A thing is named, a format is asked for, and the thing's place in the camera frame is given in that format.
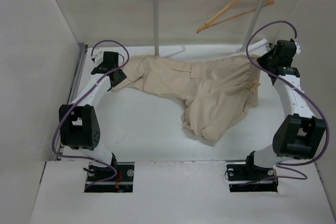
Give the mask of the beige cargo trousers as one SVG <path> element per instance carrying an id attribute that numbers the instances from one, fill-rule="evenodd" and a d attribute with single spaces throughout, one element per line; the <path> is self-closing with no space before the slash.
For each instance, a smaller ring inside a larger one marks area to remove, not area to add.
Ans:
<path id="1" fill-rule="evenodd" d="M 216 143 L 258 106 L 260 70 L 246 56 L 191 62 L 159 56 L 132 57 L 126 79 L 113 88 L 134 88 L 185 102 L 185 128 Z"/>

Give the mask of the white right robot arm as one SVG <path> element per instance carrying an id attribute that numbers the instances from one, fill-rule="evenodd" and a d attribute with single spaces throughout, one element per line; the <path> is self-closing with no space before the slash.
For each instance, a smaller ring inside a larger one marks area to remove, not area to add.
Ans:
<path id="1" fill-rule="evenodd" d="M 299 165 L 311 163 L 328 130 L 327 121 L 310 110 L 309 100 L 301 89 L 300 73 L 291 65 L 298 46 L 292 39 L 279 40 L 257 59 L 258 67 L 268 74 L 280 97 L 285 119 L 271 145 L 247 156 L 243 172 L 248 179 L 257 179 L 276 164 L 289 165 L 290 160 L 298 160 Z"/>

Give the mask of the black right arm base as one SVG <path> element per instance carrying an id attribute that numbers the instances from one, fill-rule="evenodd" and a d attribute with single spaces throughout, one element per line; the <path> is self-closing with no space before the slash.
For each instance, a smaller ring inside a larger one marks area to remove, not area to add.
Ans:
<path id="1" fill-rule="evenodd" d="M 272 168 L 248 168 L 243 163 L 226 165 L 225 177 L 231 193 L 260 193 L 278 191 L 278 179 Z"/>

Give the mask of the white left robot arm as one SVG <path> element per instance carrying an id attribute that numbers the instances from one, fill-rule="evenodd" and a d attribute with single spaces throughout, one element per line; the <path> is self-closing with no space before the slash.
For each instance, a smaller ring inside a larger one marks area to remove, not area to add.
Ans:
<path id="1" fill-rule="evenodd" d="M 126 79 L 119 67 L 119 59 L 124 59 L 114 51 L 104 51 L 99 57 L 90 78 L 77 97 L 59 108 L 60 140 L 63 146 L 83 154 L 95 161 L 103 162 L 100 175 L 106 181 L 113 181 L 118 175 L 116 158 L 101 142 L 101 131 L 96 108 L 103 95 Z"/>

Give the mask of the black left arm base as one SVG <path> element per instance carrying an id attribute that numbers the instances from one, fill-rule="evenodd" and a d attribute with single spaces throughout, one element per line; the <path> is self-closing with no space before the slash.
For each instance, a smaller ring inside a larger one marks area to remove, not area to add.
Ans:
<path id="1" fill-rule="evenodd" d="M 132 193 L 135 163 L 117 163 L 117 172 L 105 166 L 90 163 L 84 192 L 86 193 Z"/>

